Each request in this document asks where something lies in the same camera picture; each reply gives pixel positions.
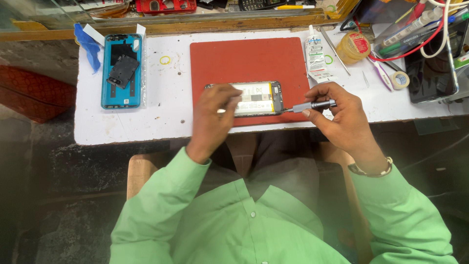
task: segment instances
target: shirt sleeve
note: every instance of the shirt sleeve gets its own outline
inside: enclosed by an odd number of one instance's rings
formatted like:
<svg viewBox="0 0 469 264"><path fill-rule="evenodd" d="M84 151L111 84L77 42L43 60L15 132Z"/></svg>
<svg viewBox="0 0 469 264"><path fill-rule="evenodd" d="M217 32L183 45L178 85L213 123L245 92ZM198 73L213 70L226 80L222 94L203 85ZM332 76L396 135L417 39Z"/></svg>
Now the shirt sleeve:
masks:
<svg viewBox="0 0 469 264"><path fill-rule="evenodd" d="M111 233L110 264L170 264L169 240L182 211L194 199L210 166L192 161L182 148L127 200Z"/></svg>
<svg viewBox="0 0 469 264"><path fill-rule="evenodd" d="M394 165L379 178L350 175L375 237L371 264L457 264L451 256L451 234L438 210Z"/></svg>

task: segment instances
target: screwdriver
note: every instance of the screwdriver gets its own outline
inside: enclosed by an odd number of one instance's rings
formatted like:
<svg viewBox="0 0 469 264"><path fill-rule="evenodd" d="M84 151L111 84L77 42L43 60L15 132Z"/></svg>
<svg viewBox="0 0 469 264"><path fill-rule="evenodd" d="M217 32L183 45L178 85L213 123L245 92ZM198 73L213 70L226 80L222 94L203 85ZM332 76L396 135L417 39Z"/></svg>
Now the screwdriver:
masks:
<svg viewBox="0 0 469 264"><path fill-rule="evenodd" d="M337 104L335 103L334 99L329 99L329 101L323 102L307 102L302 104L296 104L292 108L284 108L282 112L294 112L294 113L301 113L305 109L318 109L321 107L336 107Z"/></svg>

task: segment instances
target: man's left hand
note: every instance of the man's left hand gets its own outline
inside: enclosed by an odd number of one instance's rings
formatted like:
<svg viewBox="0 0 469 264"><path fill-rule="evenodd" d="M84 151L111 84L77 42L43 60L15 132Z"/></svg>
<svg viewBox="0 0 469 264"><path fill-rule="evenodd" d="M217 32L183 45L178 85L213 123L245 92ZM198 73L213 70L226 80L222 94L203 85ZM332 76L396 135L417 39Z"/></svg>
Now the man's left hand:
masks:
<svg viewBox="0 0 469 264"><path fill-rule="evenodd" d="M236 105L241 90L229 84L216 84L206 89L194 107L192 138L186 153L193 161L204 164L212 153L225 141L233 126ZM227 103L226 112L220 116L217 110Z"/></svg>

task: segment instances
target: bracelet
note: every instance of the bracelet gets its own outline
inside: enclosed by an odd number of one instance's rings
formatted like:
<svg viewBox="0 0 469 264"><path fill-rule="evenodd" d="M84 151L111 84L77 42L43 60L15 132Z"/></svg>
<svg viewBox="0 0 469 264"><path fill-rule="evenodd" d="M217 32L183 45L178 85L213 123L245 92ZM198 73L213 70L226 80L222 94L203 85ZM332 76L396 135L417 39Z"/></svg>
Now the bracelet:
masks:
<svg viewBox="0 0 469 264"><path fill-rule="evenodd" d="M385 171L382 171L380 174L367 174L366 172L361 170L356 165L356 163L349 165L348 169L358 175L363 175L363 176L372 177L372 178L383 177L383 176L388 175L391 172L391 169L393 168L393 159L391 157L386 157L386 160L387 160L387 169Z"/></svg>

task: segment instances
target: green rubber band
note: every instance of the green rubber band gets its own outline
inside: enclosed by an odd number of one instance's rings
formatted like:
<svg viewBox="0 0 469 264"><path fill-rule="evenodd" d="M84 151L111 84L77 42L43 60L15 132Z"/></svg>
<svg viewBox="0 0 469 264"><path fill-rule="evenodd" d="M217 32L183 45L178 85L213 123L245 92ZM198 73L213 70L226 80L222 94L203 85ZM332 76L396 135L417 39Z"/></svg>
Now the green rubber band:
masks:
<svg viewBox="0 0 469 264"><path fill-rule="evenodd" d="M330 11L330 12L335 12L335 6L334 5L328 5L326 8L328 8L328 7L332 7L332 11Z"/></svg>
<svg viewBox="0 0 469 264"><path fill-rule="evenodd" d="M327 62L324 61L327 65L332 64L332 62L334 61L330 55L324 55L324 57L325 57L325 58L326 58L326 57L331 58L331 62L330 62L330 63L327 63Z"/></svg>

